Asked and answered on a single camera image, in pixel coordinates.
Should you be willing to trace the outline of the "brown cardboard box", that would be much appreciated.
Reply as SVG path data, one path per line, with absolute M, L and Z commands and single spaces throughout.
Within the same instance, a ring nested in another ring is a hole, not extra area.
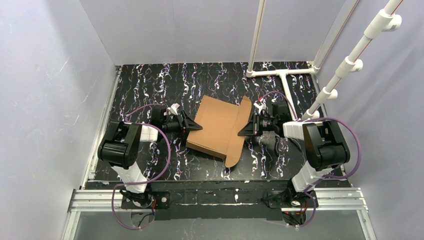
M 248 123 L 251 110 L 252 102 L 247 96 L 241 98 L 239 105 L 203 96 L 194 120 L 202 130 L 188 134 L 186 147 L 222 159 L 226 168 L 234 167 L 245 141 L 238 133 Z

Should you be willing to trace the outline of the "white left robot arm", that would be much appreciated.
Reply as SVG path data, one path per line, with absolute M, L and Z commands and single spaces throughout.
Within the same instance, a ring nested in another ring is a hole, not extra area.
M 151 110 L 148 125 L 110 122 L 98 147 L 97 156 L 117 172 L 128 192 L 142 194 L 148 180 L 137 164 L 140 143 L 159 142 L 164 139 L 163 134 L 184 134 L 202 129 L 178 104 L 171 107 L 157 105 Z

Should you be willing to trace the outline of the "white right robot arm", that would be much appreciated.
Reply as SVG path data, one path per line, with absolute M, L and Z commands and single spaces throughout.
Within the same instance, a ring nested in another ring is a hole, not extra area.
M 279 137 L 303 144 L 306 162 L 290 179 L 285 190 L 291 197 L 311 191 L 332 170 L 350 160 L 350 151 L 339 124 L 334 120 L 295 121 L 289 107 L 273 104 L 271 113 L 266 110 L 253 113 L 238 135 L 257 137 L 263 132 L 275 132 Z

